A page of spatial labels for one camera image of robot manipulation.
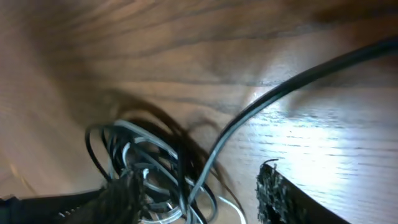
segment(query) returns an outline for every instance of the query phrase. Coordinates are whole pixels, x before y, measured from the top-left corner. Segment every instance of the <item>black cable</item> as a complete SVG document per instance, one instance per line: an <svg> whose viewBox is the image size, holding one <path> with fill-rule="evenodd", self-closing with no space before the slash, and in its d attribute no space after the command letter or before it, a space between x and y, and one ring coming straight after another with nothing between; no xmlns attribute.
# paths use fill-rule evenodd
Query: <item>black cable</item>
<svg viewBox="0 0 398 224"><path fill-rule="evenodd" d="M211 154L204 166L199 163L200 160L198 157L200 156L197 156L197 152L192 150L190 144L192 142L187 141L188 135L184 134L176 124L170 122L164 122L164 124L171 130L171 133L164 131L154 123L141 119L131 122L131 125L135 124L138 126L138 129L128 128L128 123L123 123L125 121L116 122L113 125L92 126L86 131L87 150L98 170L108 182L111 182L112 179L101 167L93 153L90 144L90 132L93 128L100 130L101 139L112 159L115 171L119 175L122 175L123 170L130 169L130 167L123 164L122 158L122 148L129 142L131 144L131 153L134 154L133 161L131 162L132 166L136 166L136 169L138 169L138 167L147 167L156 174L159 174L159 177L169 179L170 183L165 184L165 186L162 187L170 192L168 196L170 197L170 200L174 204L180 206L180 209L184 212L187 220L193 221L196 217L199 219L200 223L206 223L206 220L203 218L203 215L196 206L195 198L198 195L198 191L200 189L204 189L215 207L215 212L217 212L215 197L208 186L205 185L205 181L218 154L221 152L226 141L231 137L235 130L262 109L282 98L286 94L333 72L366 60L395 52L397 49L398 37L382 40L375 44L334 58L329 62L313 67L283 82L268 93L262 95L255 102L251 103L248 107L242 110L235 119L226 125L214 143ZM164 151L156 153L149 152L143 146L134 142L137 137L143 137L143 135L147 135L146 133L156 137L151 139L151 137L146 136L145 138L147 141L152 141L152 143L155 143L163 150L165 150L166 147L172 148L172 150L176 152L177 158L170 153L165 153ZM164 161L169 161L169 166L166 166ZM192 179L195 183L191 189L186 183L186 177Z"/></svg>
<svg viewBox="0 0 398 224"><path fill-rule="evenodd" d="M398 37L381 40L375 44L360 48L353 52L344 54L326 63L313 67L305 72L302 72L287 81L283 82L279 86L275 87L268 93L262 95L256 101L251 103L242 112L240 112L232 121L230 121L221 134L218 136L214 143L211 154L207 163L203 168L203 172L200 174L197 183L192 189L188 202L191 202L197 195L200 186L205 183L210 169L213 166L218 154L225 145L225 142L231 137L231 135L245 123L248 119L252 118L255 114L260 112L271 103L279 100L288 93L297 90L305 85L308 85L315 80L323 78L333 72L344 69L346 67L355 65L357 63L364 62L366 60L374 59L382 55L395 52L398 49Z"/></svg>

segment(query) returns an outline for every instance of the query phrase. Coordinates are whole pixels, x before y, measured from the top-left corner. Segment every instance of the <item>cable bundle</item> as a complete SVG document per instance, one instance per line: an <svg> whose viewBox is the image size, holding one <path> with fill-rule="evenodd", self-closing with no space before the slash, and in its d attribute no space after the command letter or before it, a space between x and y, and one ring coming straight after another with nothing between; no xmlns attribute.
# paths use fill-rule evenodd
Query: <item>cable bundle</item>
<svg viewBox="0 0 398 224"><path fill-rule="evenodd" d="M170 129L168 131L142 119L131 122L119 120L112 125L93 126L86 132L86 146L96 167L109 182L112 181L111 175L100 166L91 148L90 132L94 128L100 130L103 144L111 157L111 174L113 170L119 176L123 176L126 170L143 172L147 203L144 206L145 211L142 212L142 222L171 223L184 218L188 224L209 223L215 220L217 202L205 181L218 154L235 130L286 94L343 68L395 52L397 48L397 37L382 40L313 67L283 82L250 104L227 124L206 158L205 165L202 165L204 156L197 151L194 141L175 123L164 122ZM146 144L151 144L156 149L148 150L150 147L145 147ZM157 180L157 184L152 183L151 179ZM197 207L195 199L199 191L206 193L211 200L213 212L208 218L205 218ZM242 222L246 222L242 211L231 202L225 202L235 207Z"/></svg>
<svg viewBox="0 0 398 224"><path fill-rule="evenodd" d="M102 142L111 157L109 174L101 167L91 148L92 129L100 130ZM170 130L168 133L143 119L136 119L134 123L118 120L112 125L89 128L86 145L93 162L108 182L113 181L113 172L120 177L130 171L143 173L146 205L141 211L142 223L172 223L182 217L187 223L213 222L218 213L217 200L206 184L200 187L200 191L211 202L212 213L208 218L199 210L195 198L189 199L190 190L203 167L197 151L189 150L197 147L187 141L189 138L183 138L177 129ZM221 196L218 198L235 208L242 223L246 223L236 205Z"/></svg>

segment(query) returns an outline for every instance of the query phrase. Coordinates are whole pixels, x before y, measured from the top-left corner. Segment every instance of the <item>wood grain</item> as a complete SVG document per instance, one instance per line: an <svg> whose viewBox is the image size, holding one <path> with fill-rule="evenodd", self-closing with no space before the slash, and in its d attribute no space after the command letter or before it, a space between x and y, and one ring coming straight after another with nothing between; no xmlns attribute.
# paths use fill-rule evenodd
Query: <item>wood grain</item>
<svg viewBox="0 0 398 224"><path fill-rule="evenodd" d="M95 188L102 178L84 129L137 98L208 149L282 81L397 35L397 12L390 0L1 0L2 153L38 194ZM218 162L249 223L259 166L273 158L349 222L396 223L396 62L391 55L312 83L232 137Z"/></svg>

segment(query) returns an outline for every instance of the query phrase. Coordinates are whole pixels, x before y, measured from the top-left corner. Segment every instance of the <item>black wire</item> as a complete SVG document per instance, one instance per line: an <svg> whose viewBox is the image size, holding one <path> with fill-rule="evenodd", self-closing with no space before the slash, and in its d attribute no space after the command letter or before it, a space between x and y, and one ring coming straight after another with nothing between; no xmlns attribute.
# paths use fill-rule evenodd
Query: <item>black wire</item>
<svg viewBox="0 0 398 224"><path fill-rule="evenodd" d="M398 37L381 40L379 42L376 42L375 44L371 44L353 52L344 54L340 57L334 58L333 60L330 60L305 72L302 72L283 82L268 93L262 95L255 102L251 103L248 107L242 110L242 112L240 112L240 114L238 114L232 121L230 121L226 125L224 130L222 130L221 134L218 136L216 142L212 147L210 157L203 168L203 172L200 174L197 183L195 184L189 195L188 202L191 202L196 197L200 186L205 183L210 173L210 169L213 166L213 163L216 160L218 154L221 152L221 149L225 145L225 142L248 119L252 118L262 109L269 106L271 103L279 100L288 93L297 90L305 85L308 85L315 80L323 78L333 72L337 72L338 70L355 65L357 63L395 52L397 49Z"/></svg>
<svg viewBox="0 0 398 224"><path fill-rule="evenodd" d="M170 155L166 155L162 152L160 152L158 156L155 156L153 153L146 151L146 149L144 149L142 146L133 144L134 138L137 137L137 133L128 130L128 128L122 128L115 125L92 126L88 128L85 136L87 150L98 170L108 182L111 182L112 180L110 176L101 167L91 148L90 132L92 129L100 130L102 142L112 159L112 164L115 167L115 171L119 175L121 175L123 169L128 169L128 167L125 167L123 164L121 150L127 142L131 142L131 147L134 148L133 150L136 154L133 165L136 164L137 167L140 166L141 168L143 166L147 166L149 169L155 170L156 173L162 174L164 177L171 180L168 189L170 190L170 199L173 200L173 203L180 205L182 212L187 214L185 217L192 217L192 215L194 215L190 211L190 209L192 209L193 213L196 213L199 221L206 223L206 220L196 206L195 197L198 195L199 189L203 187L205 192L207 192L210 196L211 201L216 206L215 197L208 186L205 185L205 181L218 154L221 152L226 141L231 137L235 130L237 130L240 126L242 126L243 123L252 118L255 114L269 106L271 103L282 98L286 94L308 85L309 83L325 77L333 72L360 62L364 62L366 60L395 52L397 49L398 37L381 40L375 44L334 58L329 62L313 67L283 82L268 93L262 95L255 102L251 103L226 125L214 143L211 154L204 166L201 166L198 162L198 158L193 156L196 155L196 152L187 151L190 149L190 147L187 144L188 137L183 134L183 131L173 126L172 123L166 122L165 124L171 130L171 134L148 121L135 120L133 123L148 130L150 133L158 136L159 139L170 145L178 154L177 161ZM163 163L160 161L160 158L162 160L169 161L170 167L163 165ZM189 177L195 182L195 186L190 189L189 194L189 188L185 182L185 177Z"/></svg>

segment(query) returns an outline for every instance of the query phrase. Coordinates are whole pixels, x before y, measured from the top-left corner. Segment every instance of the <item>black object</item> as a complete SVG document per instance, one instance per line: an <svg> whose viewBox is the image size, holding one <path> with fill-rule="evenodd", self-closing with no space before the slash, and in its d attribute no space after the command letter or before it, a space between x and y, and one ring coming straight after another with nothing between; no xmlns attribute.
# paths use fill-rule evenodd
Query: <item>black object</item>
<svg viewBox="0 0 398 224"><path fill-rule="evenodd" d="M94 200L61 220L61 224L139 223L144 206L142 172L125 172Z"/></svg>
<svg viewBox="0 0 398 224"><path fill-rule="evenodd" d="M258 219L264 224L348 224L263 163L257 176Z"/></svg>
<svg viewBox="0 0 398 224"><path fill-rule="evenodd" d="M57 223L63 219L65 212L86 204L99 197L101 190L65 195L57 197L27 198L19 200L15 197L8 200L0 199L1 224L44 224Z"/></svg>

